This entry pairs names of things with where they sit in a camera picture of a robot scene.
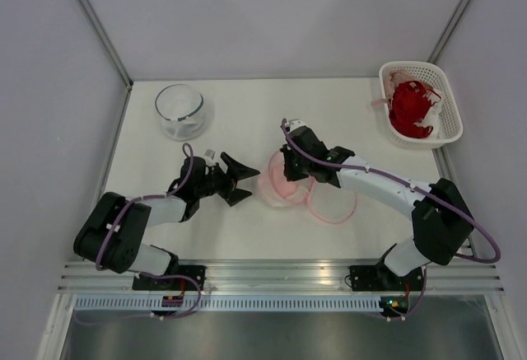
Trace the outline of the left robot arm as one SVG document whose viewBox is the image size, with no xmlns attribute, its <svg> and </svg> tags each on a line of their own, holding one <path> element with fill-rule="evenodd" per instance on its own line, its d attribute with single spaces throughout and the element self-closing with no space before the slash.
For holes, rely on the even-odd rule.
<svg viewBox="0 0 527 360">
<path fill-rule="evenodd" d="M 74 242 L 73 251 L 93 262 L 99 270 L 135 275 L 136 291 L 198 291 L 203 286 L 204 268 L 182 265 L 179 257 L 158 245 L 143 241 L 146 230 L 164 223 L 187 222 L 202 199 L 217 195 L 230 207 L 251 196 L 239 188 L 242 180 L 259 171 L 222 152 L 219 161 L 209 155 L 196 157 L 185 151 L 179 178 L 163 194 L 127 199 L 106 192 L 95 205 Z"/>
</svg>

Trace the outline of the pink mesh laundry bag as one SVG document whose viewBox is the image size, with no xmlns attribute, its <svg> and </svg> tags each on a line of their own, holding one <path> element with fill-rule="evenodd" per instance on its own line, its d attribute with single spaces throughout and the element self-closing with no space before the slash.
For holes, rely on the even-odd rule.
<svg viewBox="0 0 527 360">
<path fill-rule="evenodd" d="M 257 194 L 274 208 L 305 207 L 313 217 L 331 225 L 340 225 L 352 218 L 357 210 L 357 195 L 345 192 L 341 198 L 330 185 L 319 184 L 308 177 L 287 181 L 283 154 L 276 151 L 257 179 Z"/>
</svg>

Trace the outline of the pink bra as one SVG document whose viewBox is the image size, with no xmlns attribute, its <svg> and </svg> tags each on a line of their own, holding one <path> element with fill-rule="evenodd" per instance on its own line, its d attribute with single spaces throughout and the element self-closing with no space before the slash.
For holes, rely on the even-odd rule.
<svg viewBox="0 0 527 360">
<path fill-rule="evenodd" d="M 288 203 L 301 203 L 308 194 L 305 186 L 286 180 L 274 182 L 273 188 L 277 195 Z"/>
</svg>

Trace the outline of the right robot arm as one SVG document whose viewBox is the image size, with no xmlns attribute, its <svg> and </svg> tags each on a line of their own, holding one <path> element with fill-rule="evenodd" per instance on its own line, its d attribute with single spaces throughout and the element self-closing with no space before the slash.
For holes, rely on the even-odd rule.
<svg viewBox="0 0 527 360">
<path fill-rule="evenodd" d="M 473 232 L 471 214 L 456 185 L 428 184 L 382 171 L 344 147 L 327 148 L 301 120 L 284 119 L 281 148 L 289 181 L 311 178 L 337 189 L 364 194 L 407 217 L 410 238 L 392 245 L 370 268 L 374 286 L 396 290 L 428 264 L 447 265 Z"/>
</svg>

